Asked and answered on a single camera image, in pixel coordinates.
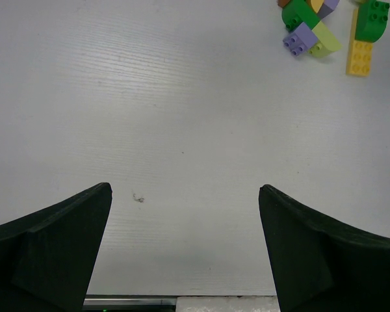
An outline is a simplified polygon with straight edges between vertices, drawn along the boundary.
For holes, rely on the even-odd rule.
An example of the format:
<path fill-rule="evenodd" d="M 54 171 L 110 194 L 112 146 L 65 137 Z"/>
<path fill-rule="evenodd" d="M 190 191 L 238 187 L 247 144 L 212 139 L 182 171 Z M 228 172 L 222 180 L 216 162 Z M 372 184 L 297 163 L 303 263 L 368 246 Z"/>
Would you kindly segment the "dark green curved lego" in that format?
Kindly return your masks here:
<path fill-rule="evenodd" d="M 387 27 L 390 3 L 376 0 L 365 1 L 359 6 L 356 24 L 356 40 L 374 43 Z"/>

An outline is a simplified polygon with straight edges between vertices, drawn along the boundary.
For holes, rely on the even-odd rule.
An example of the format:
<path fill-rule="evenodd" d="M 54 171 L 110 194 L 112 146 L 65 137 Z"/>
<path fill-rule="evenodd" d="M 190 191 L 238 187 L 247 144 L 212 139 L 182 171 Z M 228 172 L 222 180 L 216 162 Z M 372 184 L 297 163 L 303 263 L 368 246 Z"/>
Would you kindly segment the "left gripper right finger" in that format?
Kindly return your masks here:
<path fill-rule="evenodd" d="M 271 185 L 259 191 L 259 212 L 281 311 L 390 311 L 390 238 Z"/>

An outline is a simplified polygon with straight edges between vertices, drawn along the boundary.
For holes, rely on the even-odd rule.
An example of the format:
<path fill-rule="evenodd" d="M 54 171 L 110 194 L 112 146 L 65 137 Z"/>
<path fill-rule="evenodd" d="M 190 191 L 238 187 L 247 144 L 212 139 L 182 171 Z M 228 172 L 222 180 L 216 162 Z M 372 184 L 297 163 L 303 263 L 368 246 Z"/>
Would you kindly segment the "yellow long lego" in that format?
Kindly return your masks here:
<path fill-rule="evenodd" d="M 356 26 L 359 8 L 355 8 L 346 61 L 346 74 L 358 77 L 368 77 L 371 72 L 373 43 L 356 40 Z"/>

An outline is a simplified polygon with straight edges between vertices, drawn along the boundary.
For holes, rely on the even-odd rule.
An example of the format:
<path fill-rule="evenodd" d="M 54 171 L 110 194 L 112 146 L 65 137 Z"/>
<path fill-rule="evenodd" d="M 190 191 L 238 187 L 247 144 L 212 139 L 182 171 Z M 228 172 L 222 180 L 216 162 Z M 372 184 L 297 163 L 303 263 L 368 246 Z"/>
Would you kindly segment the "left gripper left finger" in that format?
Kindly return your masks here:
<path fill-rule="evenodd" d="M 0 225 L 0 311 L 81 311 L 111 203 L 98 183 Z"/>

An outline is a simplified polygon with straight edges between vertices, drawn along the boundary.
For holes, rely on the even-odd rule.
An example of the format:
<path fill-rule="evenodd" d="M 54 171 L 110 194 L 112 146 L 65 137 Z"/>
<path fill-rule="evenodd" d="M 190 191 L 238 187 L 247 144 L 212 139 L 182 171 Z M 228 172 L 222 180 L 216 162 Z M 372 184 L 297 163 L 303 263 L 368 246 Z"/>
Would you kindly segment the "dark green arch lego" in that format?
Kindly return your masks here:
<path fill-rule="evenodd" d="M 320 22 L 317 14 L 303 0 L 290 1 L 282 9 L 281 17 L 289 33 L 293 32 L 302 22 L 310 29 L 313 29 Z"/>

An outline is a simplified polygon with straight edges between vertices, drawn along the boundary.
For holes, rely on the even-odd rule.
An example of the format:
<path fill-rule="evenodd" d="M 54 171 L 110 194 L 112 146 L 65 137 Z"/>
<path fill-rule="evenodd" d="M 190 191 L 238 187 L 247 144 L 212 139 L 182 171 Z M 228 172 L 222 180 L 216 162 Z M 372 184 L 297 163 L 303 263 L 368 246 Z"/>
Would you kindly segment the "purple square lego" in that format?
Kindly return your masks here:
<path fill-rule="evenodd" d="M 318 38 L 314 32 L 302 22 L 283 39 L 283 46 L 289 50 L 290 54 L 297 57 L 318 43 Z"/>

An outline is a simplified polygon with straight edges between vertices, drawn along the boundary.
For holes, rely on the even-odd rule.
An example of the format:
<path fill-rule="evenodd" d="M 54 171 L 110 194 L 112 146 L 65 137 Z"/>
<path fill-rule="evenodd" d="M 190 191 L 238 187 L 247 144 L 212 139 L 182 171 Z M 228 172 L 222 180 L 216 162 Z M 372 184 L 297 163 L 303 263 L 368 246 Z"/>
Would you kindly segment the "lime green curved lego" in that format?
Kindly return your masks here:
<path fill-rule="evenodd" d="M 342 48 L 341 43 L 322 21 L 312 31 L 317 37 L 318 42 L 308 51 L 311 56 L 324 58 Z"/>

